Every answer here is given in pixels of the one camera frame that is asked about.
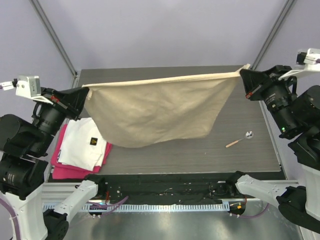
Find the spoon with wooden handle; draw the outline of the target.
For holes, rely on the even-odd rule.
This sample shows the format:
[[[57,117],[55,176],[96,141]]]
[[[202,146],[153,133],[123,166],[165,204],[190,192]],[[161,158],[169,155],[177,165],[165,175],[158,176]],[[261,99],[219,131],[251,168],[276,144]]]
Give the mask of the spoon with wooden handle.
[[[233,145],[239,143],[239,142],[242,141],[242,140],[250,140],[250,139],[253,138],[253,136],[254,136],[253,131],[251,131],[251,130],[250,130],[250,131],[247,131],[242,138],[240,138],[240,139],[238,139],[238,140],[235,140],[235,141],[227,144],[227,145],[225,146],[225,148],[232,147]]]

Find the beige cloth napkin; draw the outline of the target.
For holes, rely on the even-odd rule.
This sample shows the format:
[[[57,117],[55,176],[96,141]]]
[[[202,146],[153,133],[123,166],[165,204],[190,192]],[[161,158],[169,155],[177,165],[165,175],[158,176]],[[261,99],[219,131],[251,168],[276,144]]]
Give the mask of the beige cloth napkin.
[[[141,148],[206,137],[240,71],[88,84],[85,110],[109,143]]]

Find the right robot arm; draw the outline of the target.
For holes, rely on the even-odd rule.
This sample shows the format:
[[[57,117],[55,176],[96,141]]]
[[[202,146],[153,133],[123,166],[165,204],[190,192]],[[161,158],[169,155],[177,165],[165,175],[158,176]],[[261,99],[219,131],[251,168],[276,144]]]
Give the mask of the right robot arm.
[[[297,75],[289,66],[265,71],[239,72],[250,101],[263,101],[282,139],[290,141],[305,176],[304,186],[277,187],[236,171],[226,180],[226,193],[233,198],[249,195],[278,208],[291,223],[320,232],[320,87],[313,85],[297,95]]]

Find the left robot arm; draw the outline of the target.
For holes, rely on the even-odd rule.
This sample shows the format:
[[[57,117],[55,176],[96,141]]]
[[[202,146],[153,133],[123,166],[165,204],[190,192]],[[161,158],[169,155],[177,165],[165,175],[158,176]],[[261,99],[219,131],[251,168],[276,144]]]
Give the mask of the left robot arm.
[[[59,205],[42,207],[44,157],[65,119],[80,119],[88,92],[87,87],[42,88],[32,122],[13,114],[0,119],[0,203],[9,212],[15,240],[62,240],[77,212],[106,195],[105,179],[89,174]]]

